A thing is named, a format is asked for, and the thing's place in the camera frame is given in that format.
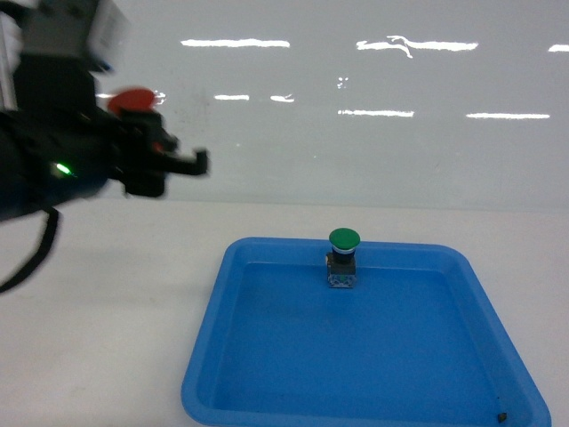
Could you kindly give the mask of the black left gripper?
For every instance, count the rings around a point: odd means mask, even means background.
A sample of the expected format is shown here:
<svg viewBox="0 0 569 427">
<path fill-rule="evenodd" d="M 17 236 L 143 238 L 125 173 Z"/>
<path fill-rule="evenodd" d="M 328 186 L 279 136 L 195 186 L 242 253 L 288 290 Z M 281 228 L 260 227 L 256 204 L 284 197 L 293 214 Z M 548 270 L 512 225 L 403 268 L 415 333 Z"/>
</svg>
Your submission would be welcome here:
<svg viewBox="0 0 569 427">
<path fill-rule="evenodd" d="M 70 184 L 79 197 L 97 194 L 110 180 L 137 197 L 162 197 L 169 173 L 209 173 L 209 152 L 177 155 L 178 141 L 164 129 L 162 116 L 151 108 L 118 107 L 105 113 L 93 134 L 78 142 L 81 152 L 68 160 Z"/>
</svg>

